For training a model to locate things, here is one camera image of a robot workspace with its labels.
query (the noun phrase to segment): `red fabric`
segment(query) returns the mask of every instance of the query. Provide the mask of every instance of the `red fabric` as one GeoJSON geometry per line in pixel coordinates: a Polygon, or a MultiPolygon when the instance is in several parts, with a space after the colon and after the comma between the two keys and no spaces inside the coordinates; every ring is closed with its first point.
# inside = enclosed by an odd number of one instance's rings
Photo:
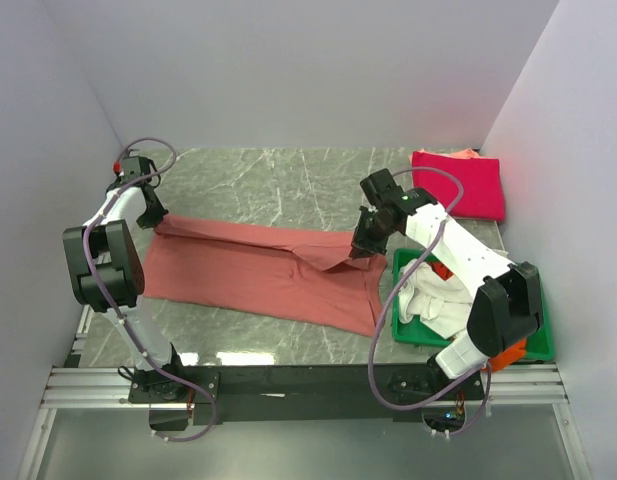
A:
{"type": "MultiPolygon", "coordinates": [[[[457,177],[464,186],[464,196],[453,208],[457,217],[495,220],[506,217],[504,192],[499,179],[497,158],[450,158],[425,152],[412,154],[413,167],[435,167],[457,177]]],[[[434,172],[415,171],[414,185],[428,190],[442,205],[448,205],[457,194],[457,187],[434,172]]]]}
{"type": "Polygon", "coordinates": [[[383,256],[348,258],[352,233],[167,215],[146,259],[144,295],[371,336],[383,256]]]}

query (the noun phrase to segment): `folded cloth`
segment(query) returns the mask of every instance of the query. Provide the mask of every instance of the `folded cloth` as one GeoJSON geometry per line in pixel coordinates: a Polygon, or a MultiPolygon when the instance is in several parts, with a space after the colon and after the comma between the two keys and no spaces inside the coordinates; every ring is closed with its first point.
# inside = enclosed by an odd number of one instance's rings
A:
{"type": "MultiPolygon", "coordinates": [[[[401,274],[415,261],[403,267],[401,274]]],[[[444,280],[426,262],[406,280],[398,298],[401,323],[409,323],[413,315],[419,315],[421,323],[446,339],[466,328],[472,307],[472,298],[457,277],[444,280]]]]}
{"type": "Polygon", "coordinates": [[[144,261],[144,295],[371,336],[383,256],[352,260],[351,232],[167,215],[144,261]]]}
{"type": "MultiPolygon", "coordinates": [[[[414,152],[412,166],[438,168],[461,181],[464,196],[450,212],[453,216],[503,221],[506,211],[499,178],[499,159],[480,157],[470,149],[451,155],[454,157],[414,152]]],[[[428,190],[442,205],[450,204],[457,195],[454,183],[437,173],[419,170],[412,175],[414,185],[428,190]]]]}

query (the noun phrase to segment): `gray marble surface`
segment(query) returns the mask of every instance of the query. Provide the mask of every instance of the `gray marble surface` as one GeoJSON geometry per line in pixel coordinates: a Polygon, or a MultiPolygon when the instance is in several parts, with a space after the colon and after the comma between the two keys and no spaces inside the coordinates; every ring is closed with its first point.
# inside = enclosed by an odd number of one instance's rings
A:
{"type": "MultiPolygon", "coordinates": [[[[163,179],[157,194],[172,213],[285,228],[351,231],[365,202],[359,181],[369,173],[409,165],[413,148],[192,149],[163,179]]],[[[158,164],[164,151],[145,152],[158,164]]],[[[409,175],[399,182],[412,187],[409,175]]],[[[495,249],[503,249],[494,222],[461,220],[495,249]]],[[[133,228],[140,256],[152,231],[133,228]]],[[[416,247],[399,234],[389,242],[382,299],[392,287],[395,249],[416,247]]],[[[370,339],[307,323],[245,312],[148,299],[155,321],[188,365],[366,363],[370,339]]],[[[377,349],[378,362],[426,360],[436,349],[395,343],[390,320],[377,349]]],[[[126,345],[103,317],[90,323],[80,366],[131,365],[126,345]]]]}

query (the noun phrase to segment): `green plastic bin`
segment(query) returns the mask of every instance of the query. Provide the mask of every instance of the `green plastic bin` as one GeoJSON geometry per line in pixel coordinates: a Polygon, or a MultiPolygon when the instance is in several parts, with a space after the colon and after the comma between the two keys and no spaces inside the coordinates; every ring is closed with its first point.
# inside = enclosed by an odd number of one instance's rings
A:
{"type": "MultiPolygon", "coordinates": [[[[419,258],[423,250],[410,250],[400,248],[395,251],[393,262],[393,281],[397,284],[399,280],[399,270],[406,266],[414,258],[419,258]]],[[[427,261],[438,261],[434,255],[430,255],[427,261]]],[[[395,298],[392,307],[392,335],[397,342],[412,343],[416,345],[429,345],[433,347],[445,347],[450,344],[426,325],[419,321],[419,315],[415,315],[410,323],[399,321],[399,298],[395,298]]],[[[555,347],[552,341],[550,329],[550,317],[544,302],[544,326],[537,332],[528,337],[526,344],[526,355],[524,359],[550,362],[555,357],[555,347]]]]}

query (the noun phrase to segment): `cable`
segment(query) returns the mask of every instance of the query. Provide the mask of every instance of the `cable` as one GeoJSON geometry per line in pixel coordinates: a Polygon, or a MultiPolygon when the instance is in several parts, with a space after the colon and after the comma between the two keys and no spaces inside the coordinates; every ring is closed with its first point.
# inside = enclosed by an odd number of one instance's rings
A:
{"type": "Polygon", "coordinates": [[[168,380],[172,380],[173,382],[177,382],[181,385],[192,388],[195,391],[201,393],[210,402],[210,405],[212,406],[212,415],[211,415],[210,421],[208,422],[208,425],[206,425],[206,427],[203,430],[201,430],[199,433],[196,433],[195,435],[191,435],[189,437],[169,437],[161,432],[154,432],[156,436],[164,439],[164,441],[166,442],[189,442],[192,440],[196,440],[199,437],[202,437],[203,435],[205,435],[213,427],[213,425],[217,422],[218,412],[217,412],[217,404],[215,402],[215,399],[210,393],[208,393],[205,389],[203,389],[199,385],[195,385],[194,383],[189,382],[188,380],[179,378],[176,375],[168,373],[165,370],[163,370],[159,365],[157,365],[157,363],[155,363],[153,358],[150,356],[150,353],[148,352],[148,350],[146,350],[146,348],[141,344],[141,341],[139,340],[139,338],[137,338],[137,335],[135,334],[134,330],[130,326],[130,322],[126,321],[126,316],[122,313],[121,309],[119,308],[119,305],[117,305],[115,300],[112,298],[112,295],[106,288],[106,285],[104,284],[104,281],[102,280],[101,275],[97,271],[97,267],[95,266],[95,261],[93,260],[92,255],[90,253],[90,234],[92,233],[94,228],[97,225],[99,225],[104,220],[104,218],[106,218],[106,215],[108,215],[108,213],[110,212],[114,204],[117,202],[119,197],[126,190],[128,190],[129,188],[132,188],[139,182],[150,180],[151,178],[155,176],[161,176],[163,173],[170,170],[172,166],[175,164],[175,162],[177,161],[177,151],[175,150],[175,147],[173,147],[170,143],[164,140],[160,140],[159,138],[155,138],[155,137],[143,137],[143,138],[137,139],[131,142],[130,144],[128,144],[121,151],[115,163],[120,162],[121,159],[124,158],[126,153],[129,151],[130,147],[140,142],[145,142],[145,141],[157,142],[157,143],[161,143],[162,145],[166,146],[171,152],[170,158],[168,159],[166,164],[160,169],[157,169],[154,172],[149,173],[147,175],[142,175],[140,177],[137,177],[134,180],[128,182],[126,185],[123,185],[119,190],[117,190],[115,194],[110,198],[110,200],[104,205],[104,208],[101,210],[101,213],[97,215],[94,218],[94,220],[86,227],[86,230],[84,231],[84,235],[83,235],[82,244],[84,247],[84,254],[86,256],[86,262],[88,263],[88,268],[93,278],[95,279],[95,282],[97,283],[97,286],[99,287],[99,290],[101,290],[102,295],[104,296],[104,298],[106,299],[110,307],[114,310],[115,314],[117,315],[117,318],[119,319],[119,323],[124,327],[124,330],[126,330],[126,333],[130,337],[130,340],[132,341],[132,343],[135,345],[135,348],[137,348],[137,350],[141,352],[141,355],[144,357],[148,365],[150,365],[157,373],[167,378],[168,380]]]}
{"type": "MultiPolygon", "coordinates": [[[[434,168],[434,167],[408,167],[408,168],[405,168],[405,169],[402,169],[402,170],[398,170],[398,171],[394,172],[392,175],[393,175],[393,177],[396,177],[397,175],[401,175],[401,174],[404,174],[404,173],[412,172],[412,171],[415,171],[415,170],[428,170],[428,171],[431,171],[431,172],[435,172],[435,173],[443,175],[444,177],[447,177],[447,178],[449,178],[450,180],[453,181],[453,183],[457,186],[457,190],[458,190],[457,191],[457,196],[446,207],[446,213],[449,213],[450,211],[452,211],[452,209],[455,207],[455,205],[457,205],[457,203],[459,203],[459,201],[461,200],[461,197],[464,194],[464,187],[461,184],[461,182],[456,177],[454,177],[453,175],[449,174],[448,172],[444,172],[443,170],[439,170],[438,168],[434,168]]],[[[401,289],[401,287],[404,285],[404,283],[406,283],[406,280],[408,280],[408,278],[414,273],[414,271],[417,270],[419,265],[421,265],[426,260],[428,255],[430,255],[430,253],[434,250],[434,248],[437,246],[437,244],[441,240],[441,237],[443,236],[444,231],[446,229],[446,222],[447,221],[448,221],[448,218],[444,219],[441,222],[441,224],[439,225],[439,229],[437,230],[437,234],[435,235],[435,238],[430,243],[428,248],[426,248],[426,250],[424,250],[424,252],[421,254],[421,256],[415,261],[415,263],[399,279],[399,281],[397,282],[395,287],[392,289],[392,291],[388,295],[388,299],[384,303],[384,305],[383,305],[383,307],[381,309],[381,313],[379,314],[379,317],[377,318],[377,326],[375,327],[375,333],[372,336],[372,340],[370,342],[370,351],[368,353],[368,383],[370,384],[370,389],[372,390],[372,393],[375,396],[375,398],[377,399],[377,401],[381,405],[383,405],[384,407],[390,408],[391,410],[405,412],[405,411],[412,411],[412,410],[417,410],[419,408],[425,407],[426,405],[428,405],[428,404],[434,402],[435,400],[438,400],[439,398],[443,397],[446,393],[448,393],[449,391],[453,390],[455,387],[457,387],[458,385],[463,383],[470,376],[472,376],[473,374],[475,374],[476,372],[478,372],[482,368],[481,366],[478,365],[478,366],[470,369],[468,372],[464,373],[462,376],[460,376],[459,378],[457,378],[456,380],[451,382],[446,387],[442,388],[440,391],[438,391],[434,395],[431,395],[430,397],[428,397],[425,400],[422,400],[420,402],[413,403],[413,404],[410,404],[410,405],[398,405],[396,403],[391,403],[388,400],[386,400],[381,395],[381,392],[379,391],[379,388],[377,387],[377,382],[375,380],[375,352],[377,350],[377,343],[379,341],[379,335],[381,334],[381,330],[384,328],[384,325],[386,323],[386,317],[387,317],[387,314],[388,314],[388,310],[391,308],[392,302],[394,301],[395,297],[399,293],[399,290],[401,289]]],[[[450,432],[449,435],[457,435],[457,434],[465,431],[467,428],[469,428],[475,422],[475,420],[477,418],[479,418],[481,416],[481,414],[482,414],[482,412],[483,412],[483,410],[484,410],[484,408],[486,406],[486,403],[488,401],[488,396],[489,396],[489,393],[490,393],[490,381],[491,381],[491,372],[492,372],[492,368],[490,366],[490,362],[487,362],[486,368],[488,370],[488,379],[487,379],[487,382],[486,382],[486,391],[485,391],[485,394],[484,394],[484,399],[483,399],[481,405],[479,406],[479,410],[477,411],[475,416],[470,419],[470,421],[468,421],[468,422],[466,422],[464,424],[463,427],[461,427],[459,430],[456,430],[454,432],[450,432]]]]}

